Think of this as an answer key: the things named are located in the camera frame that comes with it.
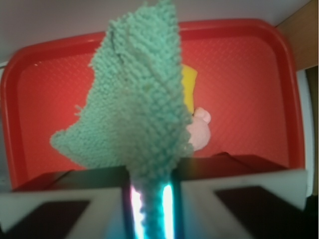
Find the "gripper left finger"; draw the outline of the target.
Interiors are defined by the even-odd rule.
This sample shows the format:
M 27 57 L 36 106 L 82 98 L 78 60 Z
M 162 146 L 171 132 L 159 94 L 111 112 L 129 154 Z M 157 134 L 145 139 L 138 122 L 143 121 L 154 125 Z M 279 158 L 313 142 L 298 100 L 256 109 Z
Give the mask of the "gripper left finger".
M 3 239 L 133 239 L 125 167 L 45 173 L 0 195 Z

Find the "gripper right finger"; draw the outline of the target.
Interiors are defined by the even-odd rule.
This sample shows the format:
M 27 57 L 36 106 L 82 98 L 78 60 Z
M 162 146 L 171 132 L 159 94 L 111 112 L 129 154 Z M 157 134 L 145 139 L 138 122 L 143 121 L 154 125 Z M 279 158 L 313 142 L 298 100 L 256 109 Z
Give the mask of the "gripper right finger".
M 171 175 L 176 239 L 305 239 L 307 172 L 256 155 L 183 159 Z

